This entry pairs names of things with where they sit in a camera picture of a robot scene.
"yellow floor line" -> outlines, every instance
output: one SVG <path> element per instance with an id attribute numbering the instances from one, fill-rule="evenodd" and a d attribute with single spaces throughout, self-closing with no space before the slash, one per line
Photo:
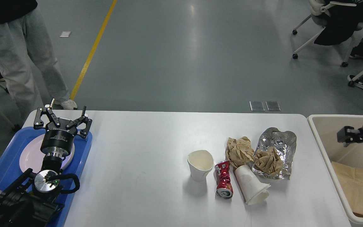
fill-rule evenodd
<path id="1" fill-rule="evenodd" d="M 114 6 L 116 5 L 116 3 L 117 3 L 117 0 L 113 0 L 113 3 L 111 4 L 110 9 L 107 12 L 105 21 L 103 22 L 102 27 L 101 27 L 101 29 L 99 31 L 98 37 L 96 37 L 95 43 L 93 44 L 92 49 L 89 52 L 89 55 L 88 55 L 88 58 L 86 59 L 84 67 L 82 68 L 82 71 L 81 71 L 81 73 L 80 73 L 80 75 L 78 77 L 78 80 L 75 83 L 74 88 L 72 89 L 71 95 L 69 96 L 69 98 L 72 99 L 72 100 L 77 95 L 78 89 L 81 86 L 82 80 L 85 77 L 85 74 L 86 74 L 86 71 L 88 70 L 89 64 L 90 64 L 90 62 L 91 62 L 91 60 L 93 58 L 93 55 L 95 54 L 95 51 L 96 51 L 96 49 L 97 49 L 97 47 L 99 45 L 99 42 L 101 41 L 103 32 L 105 32 L 107 22 L 110 19 L 111 13 L 113 12 L 113 9 L 114 9 Z"/>

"white table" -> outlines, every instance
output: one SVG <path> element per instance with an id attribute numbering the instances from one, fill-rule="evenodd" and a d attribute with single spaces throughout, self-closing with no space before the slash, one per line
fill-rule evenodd
<path id="1" fill-rule="evenodd" d="M 55 110 L 75 119 L 81 111 Z M 66 227 L 350 226 L 306 118 L 297 114 L 87 111 L 92 148 Z M 32 126 L 35 112 L 25 123 Z M 213 171 L 190 177 L 187 154 L 206 149 L 225 159 L 228 137 L 247 136 L 255 148 L 276 127 L 297 135 L 289 181 L 270 183 L 270 196 L 252 206 L 231 171 L 233 197 L 216 195 Z"/>

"crumpled aluminum foil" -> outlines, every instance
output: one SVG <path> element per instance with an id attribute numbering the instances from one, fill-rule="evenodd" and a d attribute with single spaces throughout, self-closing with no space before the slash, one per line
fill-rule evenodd
<path id="1" fill-rule="evenodd" d="M 269 147 L 275 147 L 277 149 L 277 154 L 284 163 L 282 170 L 276 176 L 271 176 L 259 170 L 254 162 L 250 162 L 252 171 L 270 179 L 289 180 L 291 176 L 292 159 L 294 158 L 295 149 L 297 148 L 297 136 L 291 131 L 281 132 L 278 128 L 268 128 L 258 139 L 254 156 L 256 156 L 258 149 L 267 151 L 267 148 Z"/>

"gray floor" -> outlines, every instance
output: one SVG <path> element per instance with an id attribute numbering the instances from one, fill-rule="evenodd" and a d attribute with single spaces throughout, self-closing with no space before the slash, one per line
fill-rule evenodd
<path id="1" fill-rule="evenodd" d="M 70 89 L 111 3 L 39 0 Z M 91 110 L 237 113 L 251 113 L 249 101 L 278 101 L 281 113 L 363 115 L 363 90 L 346 78 L 363 60 L 340 67 L 349 41 L 291 58 L 320 29 L 310 20 L 291 34 L 308 14 L 307 0 L 118 0 L 75 101 Z M 34 76 L 48 103 L 36 68 Z M 2 89 L 0 108 L 19 120 Z M 12 136 L 0 117 L 0 156 Z"/>

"crumpled brown paper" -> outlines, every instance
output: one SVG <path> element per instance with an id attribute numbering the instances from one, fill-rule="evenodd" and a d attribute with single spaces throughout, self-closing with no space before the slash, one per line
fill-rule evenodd
<path id="1" fill-rule="evenodd" d="M 238 168 L 247 162 L 254 161 L 254 152 L 249 138 L 242 137 L 238 140 L 228 138 L 228 142 L 226 143 L 226 158 L 233 167 Z"/>
<path id="2" fill-rule="evenodd" d="M 276 176 L 281 171 L 284 162 L 279 158 L 275 147 L 267 148 L 267 151 L 258 149 L 254 157 L 255 165 L 263 172 Z"/>
<path id="3" fill-rule="evenodd" d="M 334 172 L 356 216 L 363 217 L 363 169 L 332 161 Z"/>

